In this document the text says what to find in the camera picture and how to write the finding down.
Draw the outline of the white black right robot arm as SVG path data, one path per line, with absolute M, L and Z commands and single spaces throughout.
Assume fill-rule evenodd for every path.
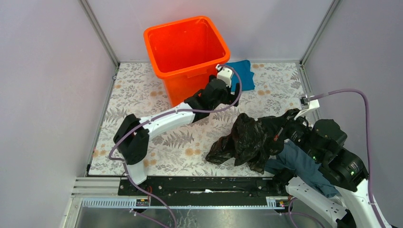
M 318 120 L 313 128 L 304 125 L 302 117 L 276 117 L 275 142 L 288 139 L 313 161 L 318 170 L 338 190 L 345 205 L 341 206 L 312 187 L 300 175 L 274 180 L 273 191 L 280 196 L 287 193 L 299 199 L 333 228 L 390 228 L 391 224 L 380 211 L 369 191 L 369 173 L 364 162 L 344 148 L 345 132 L 332 119 Z

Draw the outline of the black plastic trash bag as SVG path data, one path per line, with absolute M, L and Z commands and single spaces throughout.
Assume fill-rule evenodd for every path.
M 250 170 L 263 174 L 270 156 L 281 153 L 285 147 L 284 136 L 277 136 L 289 116 L 299 109 L 287 110 L 282 116 L 265 116 L 258 119 L 245 113 L 238 115 L 231 133 L 220 137 L 205 157 L 207 162 L 220 165 L 234 158 L 234 166 L 247 164 Z

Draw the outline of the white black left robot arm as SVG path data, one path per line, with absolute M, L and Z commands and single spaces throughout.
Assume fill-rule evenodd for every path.
M 241 89 L 241 82 L 236 83 L 235 90 L 232 91 L 225 81 L 211 76 L 204 89 L 200 89 L 174 108 L 142 118 L 134 114 L 126 116 L 113 137 L 113 150 L 118 150 L 123 156 L 124 169 L 131 180 L 129 189 L 135 195 L 142 195 L 147 191 L 147 174 L 143 160 L 147 155 L 148 144 L 153 138 L 166 131 L 202 120 L 211 113 L 217 113 L 217 107 L 221 104 L 225 105 L 221 111 L 237 106 Z

